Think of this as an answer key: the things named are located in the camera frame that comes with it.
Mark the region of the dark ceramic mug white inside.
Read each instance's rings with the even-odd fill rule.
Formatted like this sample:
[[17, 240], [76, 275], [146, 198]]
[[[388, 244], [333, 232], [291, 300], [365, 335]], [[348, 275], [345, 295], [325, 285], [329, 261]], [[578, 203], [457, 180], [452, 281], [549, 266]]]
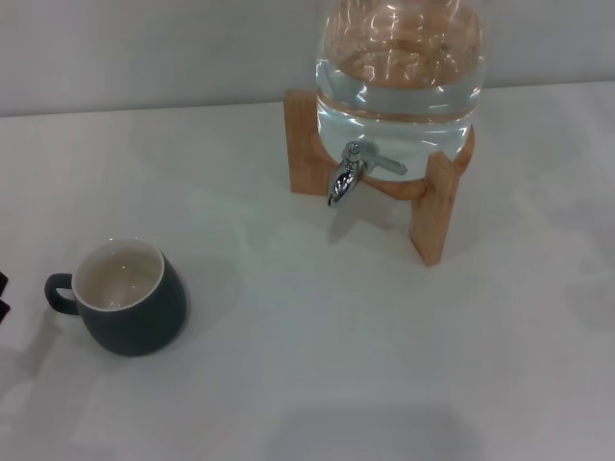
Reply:
[[49, 276], [44, 294], [55, 311], [80, 317], [101, 347], [129, 357], [173, 341], [188, 311], [174, 266], [160, 249], [134, 237], [106, 242], [73, 274]]

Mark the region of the chrome faucet with lever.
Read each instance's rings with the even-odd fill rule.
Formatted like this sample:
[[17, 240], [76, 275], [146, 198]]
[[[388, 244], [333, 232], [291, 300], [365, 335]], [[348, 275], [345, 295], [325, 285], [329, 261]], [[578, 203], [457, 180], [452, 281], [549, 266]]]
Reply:
[[407, 172], [404, 164], [382, 156], [371, 141], [356, 140], [347, 143], [342, 152], [342, 160], [332, 173], [327, 197], [328, 207], [341, 206], [357, 184], [377, 168], [398, 176]]

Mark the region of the wooden dispenser stand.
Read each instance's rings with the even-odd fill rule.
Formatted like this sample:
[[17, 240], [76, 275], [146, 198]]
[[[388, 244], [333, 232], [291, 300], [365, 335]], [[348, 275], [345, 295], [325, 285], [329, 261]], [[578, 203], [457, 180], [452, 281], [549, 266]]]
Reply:
[[[318, 134], [316, 95], [289, 90], [283, 101], [291, 191], [327, 196], [334, 170], [339, 166], [323, 147]], [[428, 266], [441, 261], [451, 221], [459, 179], [475, 150], [471, 129], [455, 159], [443, 152], [429, 155], [425, 177], [410, 182], [386, 182], [367, 177], [359, 170], [360, 182], [398, 200], [411, 202], [410, 240]]]

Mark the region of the glass water dispenser jar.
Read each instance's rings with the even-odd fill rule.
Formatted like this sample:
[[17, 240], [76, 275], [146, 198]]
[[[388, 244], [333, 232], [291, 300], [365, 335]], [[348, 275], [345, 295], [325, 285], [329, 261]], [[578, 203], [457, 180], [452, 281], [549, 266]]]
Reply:
[[330, 0], [316, 62], [321, 141], [350, 141], [423, 177], [428, 156], [455, 158], [485, 74], [492, 0]]

